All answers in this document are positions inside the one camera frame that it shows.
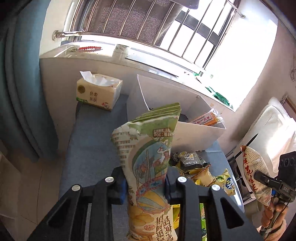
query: white cardboard box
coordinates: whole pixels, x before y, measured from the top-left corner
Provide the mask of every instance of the white cardboard box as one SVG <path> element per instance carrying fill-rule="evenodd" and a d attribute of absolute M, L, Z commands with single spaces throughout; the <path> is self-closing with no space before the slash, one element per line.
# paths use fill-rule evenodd
<path fill-rule="evenodd" d="M 138 75 L 126 103 L 127 119 L 166 104 L 179 102 L 181 114 L 188 119 L 199 117 L 211 110 L 200 96 L 177 86 Z M 173 138 L 173 152 L 198 151 L 209 148 L 226 130 L 223 123 L 203 126 L 178 121 Z"/>

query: tissue paper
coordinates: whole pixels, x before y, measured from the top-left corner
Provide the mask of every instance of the tissue paper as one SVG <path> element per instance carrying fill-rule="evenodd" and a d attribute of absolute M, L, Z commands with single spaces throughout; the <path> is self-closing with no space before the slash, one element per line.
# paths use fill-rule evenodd
<path fill-rule="evenodd" d="M 76 100 L 112 110 L 120 95 L 122 80 L 90 71 L 80 71 Z"/>

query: snack bag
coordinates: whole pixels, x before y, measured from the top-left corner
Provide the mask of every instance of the snack bag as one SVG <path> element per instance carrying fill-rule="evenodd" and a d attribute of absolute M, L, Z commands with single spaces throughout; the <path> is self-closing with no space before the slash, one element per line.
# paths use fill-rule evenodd
<path fill-rule="evenodd" d="M 178 155 L 178 158 L 183 172 L 188 172 L 196 168 L 205 168 L 209 164 L 200 158 L 196 152 L 187 153 L 183 151 Z"/>
<path fill-rule="evenodd" d="M 195 184 L 200 185 L 200 180 L 197 179 L 195 181 Z M 202 241 L 207 241 L 207 226 L 205 221 L 205 208 L 203 203 L 200 203 L 200 219 L 202 224 Z"/>
<path fill-rule="evenodd" d="M 209 112 L 205 113 L 204 115 L 194 120 L 191 120 L 189 123 L 204 125 L 204 126 L 213 126 L 221 122 L 223 122 L 222 116 L 219 115 L 214 108 L 212 108 Z"/>
<path fill-rule="evenodd" d="M 180 204 L 172 205 L 173 207 L 173 222 L 174 222 L 174 229 L 179 227 L 180 222 Z"/>
<path fill-rule="evenodd" d="M 254 173 L 261 171 L 269 176 L 267 166 L 262 156 L 248 146 L 241 146 L 243 152 L 244 175 L 252 188 L 256 199 L 269 207 L 272 189 L 254 179 Z"/>
<path fill-rule="evenodd" d="M 220 176 L 216 177 L 216 181 L 213 184 L 219 185 L 228 196 L 235 194 L 235 186 L 227 169 Z"/>
<path fill-rule="evenodd" d="M 179 103 L 153 109 L 112 133 L 129 186 L 130 240 L 177 240 L 164 188 L 180 112 Z"/>
<path fill-rule="evenodd" d="M 193 181 L 195 180 L 200 180 L 200 184 L 204 187 L 209 186 L 215 179 L 215 177 L 212 176 L 212 174 L 209 171 L 210 165 L 206 166 L 201 172 L 194 176 L 187 176 L 188 178 L 192 179 Z"/>

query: green cloth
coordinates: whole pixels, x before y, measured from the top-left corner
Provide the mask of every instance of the green cloth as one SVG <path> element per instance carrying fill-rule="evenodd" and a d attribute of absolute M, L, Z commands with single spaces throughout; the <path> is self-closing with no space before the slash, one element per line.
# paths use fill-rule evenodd
<path fill-rule="evenodd" d="M 213 96 L 214 96 L 216 99 L 220 100 L 220 101 L 221 101 L 222 103 L 224 103 L 225 105 L 230 106 L 229 101 L 228 101 L 223 95 L 221 95 L 221 94 L 218 93 L 218 92 L 215 92 L 211 87 L 206 87 L 206 88 L 207 88 L 207 90 L 208 90 L 209 92 L 213 93 Z"/>

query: window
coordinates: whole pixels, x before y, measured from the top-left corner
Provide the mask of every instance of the window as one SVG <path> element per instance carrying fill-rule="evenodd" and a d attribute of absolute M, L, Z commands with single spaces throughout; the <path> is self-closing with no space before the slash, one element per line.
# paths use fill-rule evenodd
<path fill-rule="evenodd" d="M 200 0 L 198 9 L 188 9 L 170 0 L 81 0 L 70 30 L 137 40 L 204 69 L 239 2 Z"/>

